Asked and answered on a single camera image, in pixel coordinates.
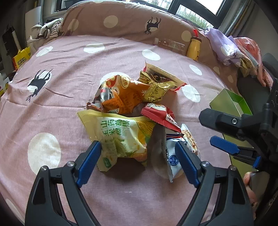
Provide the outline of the person's right hand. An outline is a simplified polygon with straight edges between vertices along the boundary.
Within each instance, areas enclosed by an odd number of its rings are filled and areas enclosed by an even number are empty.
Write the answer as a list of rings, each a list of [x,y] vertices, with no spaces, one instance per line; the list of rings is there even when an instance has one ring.
[[[253,192],[253,190],[249,186],[250,174],[251,174],[251,172],[246,172],[246,174],[243,177],[243,183],[244,183],[244,186],[246,188],[246,191],[247,191],[247,194],[248,194],[248,197],[249,197],[249,201],[250,201],[251,206],[252,206],[253,219],[255,220],[256,219],[255,207],[256,207],[258,201],[257,201],[255,193]]]

